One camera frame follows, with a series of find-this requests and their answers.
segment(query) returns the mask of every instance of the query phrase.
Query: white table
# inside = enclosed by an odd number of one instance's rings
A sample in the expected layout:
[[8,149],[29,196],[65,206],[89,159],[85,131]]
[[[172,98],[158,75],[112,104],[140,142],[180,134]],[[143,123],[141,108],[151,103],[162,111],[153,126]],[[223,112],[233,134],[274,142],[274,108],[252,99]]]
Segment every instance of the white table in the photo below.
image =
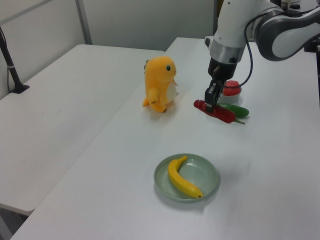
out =
[[[193,107],[210,83],[202,39],[177,38],[179,95],[166,113],[142,108],[143,82],[12,240],[315,240],[320,236],[320,109],[316,58],[259,56],[242,89],[246,125]],[[234,79],[249,72],[245,52]],[[159,193],[158,163],[176,153],[210,160],[215,198],[180,203]]]
[[163,51],[78,45],[0,101],[0,208],[29,215]]

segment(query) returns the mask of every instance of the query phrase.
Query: white wall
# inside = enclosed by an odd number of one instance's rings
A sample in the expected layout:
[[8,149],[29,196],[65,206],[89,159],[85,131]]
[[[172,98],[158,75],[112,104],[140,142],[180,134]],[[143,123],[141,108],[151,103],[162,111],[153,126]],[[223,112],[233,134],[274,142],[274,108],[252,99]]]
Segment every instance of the white wall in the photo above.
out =
[[83,0],[94,45],[167,50],[213,34],[215,0]]
[[[52,0],[1,27],[23,83],[74,46],[84,44],[75,0]],[[0,99],[7,94],[7,64],[0,54]]]
[[44,2],[44,0],[0,0],[0,23]]

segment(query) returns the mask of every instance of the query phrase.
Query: orange plush toy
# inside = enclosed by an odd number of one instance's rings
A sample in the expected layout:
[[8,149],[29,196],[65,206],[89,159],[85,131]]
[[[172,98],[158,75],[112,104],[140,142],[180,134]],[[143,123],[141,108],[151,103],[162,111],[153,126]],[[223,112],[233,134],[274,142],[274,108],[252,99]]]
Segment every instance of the orange plush toy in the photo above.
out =
[[144,72],[145,94],[142,106],[150,105],[153,110],[164,113],[166,104],[177,96],[177,74],[174,61],[168,56],[158,56],[146,62]]

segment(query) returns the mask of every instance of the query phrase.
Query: red chili pepper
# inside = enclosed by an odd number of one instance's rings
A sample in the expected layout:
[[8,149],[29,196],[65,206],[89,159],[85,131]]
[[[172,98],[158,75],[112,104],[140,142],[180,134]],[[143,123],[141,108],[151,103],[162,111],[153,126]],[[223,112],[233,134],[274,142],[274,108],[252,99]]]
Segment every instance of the red chili pepper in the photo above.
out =
[[203,100],[196,100],[193,103],[193,106],[195,106],[197,109],[199,109],[200,111],[204,112],[205,114],[220,119],[221,121],[230,124],[232,122],[237,122],[240,124],[245,124],[242,121],[239,121],[236,118],[236,114],[233,111],[230,111],[222,106],[216,105],[214,110],[212,112],[209,112],[206,110],[207,108],[207,104],[205,101]]

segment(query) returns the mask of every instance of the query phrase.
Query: green chili pepper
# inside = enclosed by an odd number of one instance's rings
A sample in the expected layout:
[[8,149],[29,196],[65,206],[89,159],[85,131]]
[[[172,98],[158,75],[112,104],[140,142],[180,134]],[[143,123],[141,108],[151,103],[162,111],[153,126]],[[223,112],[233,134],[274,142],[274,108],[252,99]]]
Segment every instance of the green chili pepper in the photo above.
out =
[[218,105],[234,112],[237,118],[244,118],[249,115],[249,110],[241,106],[236,106],[233,104],[224,104],[224,103],[218,103]]

